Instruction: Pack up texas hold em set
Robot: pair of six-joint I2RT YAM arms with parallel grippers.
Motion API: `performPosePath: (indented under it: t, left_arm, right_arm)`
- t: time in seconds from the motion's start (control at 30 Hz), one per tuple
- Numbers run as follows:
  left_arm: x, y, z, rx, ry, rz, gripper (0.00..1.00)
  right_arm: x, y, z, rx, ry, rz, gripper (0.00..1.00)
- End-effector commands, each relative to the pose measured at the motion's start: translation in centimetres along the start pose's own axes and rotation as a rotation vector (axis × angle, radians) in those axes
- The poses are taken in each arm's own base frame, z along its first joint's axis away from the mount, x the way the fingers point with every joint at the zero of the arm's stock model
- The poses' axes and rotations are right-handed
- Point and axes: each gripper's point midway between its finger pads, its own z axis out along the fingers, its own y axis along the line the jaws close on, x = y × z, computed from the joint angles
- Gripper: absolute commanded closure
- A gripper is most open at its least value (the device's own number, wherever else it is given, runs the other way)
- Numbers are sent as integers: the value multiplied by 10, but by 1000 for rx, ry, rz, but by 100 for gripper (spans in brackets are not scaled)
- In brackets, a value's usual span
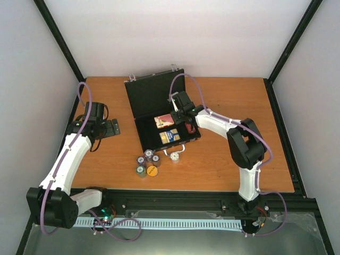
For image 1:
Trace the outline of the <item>red poker chip stack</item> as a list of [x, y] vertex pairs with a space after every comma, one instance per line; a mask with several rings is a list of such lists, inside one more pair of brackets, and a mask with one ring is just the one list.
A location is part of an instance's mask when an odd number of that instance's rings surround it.
[[193, 124], [191, 124], [191, 123], [185, 123], [185, 127], [186, 127], [187, 132], [189, 134], [194, 134], [196, 132], [195, 126]]

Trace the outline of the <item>red playing card deck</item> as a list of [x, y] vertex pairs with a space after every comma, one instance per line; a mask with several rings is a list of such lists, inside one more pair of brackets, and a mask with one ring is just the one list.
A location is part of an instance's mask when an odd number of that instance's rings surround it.
[[171, 114], [156, 116], [154, 117], [154, 121], [158, 129], [162, 129], [162, 128], [166, 128], [171, 125], [174, 125], [174, 121], [173, 121]]

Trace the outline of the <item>blue playing card deck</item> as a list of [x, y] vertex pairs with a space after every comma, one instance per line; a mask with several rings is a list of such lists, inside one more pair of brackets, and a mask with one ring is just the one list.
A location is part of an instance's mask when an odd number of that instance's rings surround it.
[[180, 135], [177, 129], [171, 129], [171, 130], [161, 132], [159, 136], [160, 136], [162, 144], [164, 145], [178, 141], [180, 139]]

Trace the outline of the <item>black poker set case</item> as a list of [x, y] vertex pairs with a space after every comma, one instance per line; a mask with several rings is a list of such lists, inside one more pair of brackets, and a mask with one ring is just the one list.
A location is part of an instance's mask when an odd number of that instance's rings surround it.
[[[143, 151], [147, 149], [160, 151], [201, 137], [198, 129], [194, 134], [189, 134], [184, 123], [158, 129], [154, 121], [154, 117], [170, 114], [173, 110], [172, 103], [168, 101], [169, 91], [181, 92], [185, 90], [183, 76], [177, 78], [174, 85], [171, 86], [175, 76], [182, 73], [184, 73], [184, 69], [168, 70], [124, 82]], [[180, 139], [162, 144], [159, 134], [171, 129], [177, 129]]]

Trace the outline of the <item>white poker chip stack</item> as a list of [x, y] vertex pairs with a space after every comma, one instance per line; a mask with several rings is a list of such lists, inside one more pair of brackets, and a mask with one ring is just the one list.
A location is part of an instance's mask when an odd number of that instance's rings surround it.
[[173, 163], [178, 163], [180, 161], [180, 156], [178, 152], [172, 152], [170, 154], [170, 159], [172, 160]]

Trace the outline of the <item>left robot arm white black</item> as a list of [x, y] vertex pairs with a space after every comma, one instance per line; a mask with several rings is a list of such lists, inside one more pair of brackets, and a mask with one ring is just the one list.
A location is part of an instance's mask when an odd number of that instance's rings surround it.
[[66, 128], [61, 152], [52, 169], [37, 188], [30, 188], [26, 199], [33, 222], [42, 230], [46, 226], [71, 228], [77, 217], [89, 209], [99, 214], [111, 204], [106, 188], [91, 186], [71, 195], [71, 186], [81, 161], [88, 152], [98, 150], [102, 140], [119, 134], [117, 121], [108, 118], [103, 103], [87, 102], [84, 114]]

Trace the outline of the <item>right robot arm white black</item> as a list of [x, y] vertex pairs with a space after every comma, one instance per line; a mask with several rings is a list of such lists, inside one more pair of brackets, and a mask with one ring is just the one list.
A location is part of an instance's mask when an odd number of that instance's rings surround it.
[[213, 112], [204, 105], [195, 106], [185, 91], [169, 96], [171, 116], [176, 124], [212, 131], [228, 142], [233, 162], [240, 170], [238, 207], [248, 214], [259, 202], [259, 176], [268, 148], [250, 118], [235, 120]]

